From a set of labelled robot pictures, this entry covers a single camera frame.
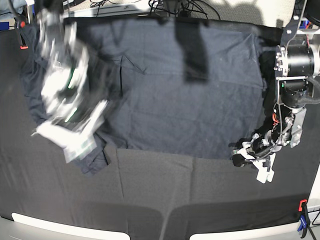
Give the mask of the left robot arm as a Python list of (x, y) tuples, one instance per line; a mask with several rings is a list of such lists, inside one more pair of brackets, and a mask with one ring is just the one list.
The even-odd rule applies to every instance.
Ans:
[(306, 105), (320, 102), (314, 97), (320, 82), (320, 2), (297, 0), (291, 20), (283, 30), (280, 45), (275, 51), (275, 103), (273, 126), (255, 133), (240, 149), (232, 153), (236, 167), (248, 164), (271, 167), (276, 152), (282, 147), (296, 147), (303, 133)]

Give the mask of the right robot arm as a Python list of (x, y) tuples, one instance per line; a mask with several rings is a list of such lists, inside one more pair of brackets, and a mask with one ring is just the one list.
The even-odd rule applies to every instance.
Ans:
[(89, 90), (89, 48), (77, 37), (77, 22), (65, 22), (61, 0), (37, 0), (35, 8), (40, 56), (47, 62), (40, 90), (45, 113), (54, 124), (79, 125), (100, 101)]

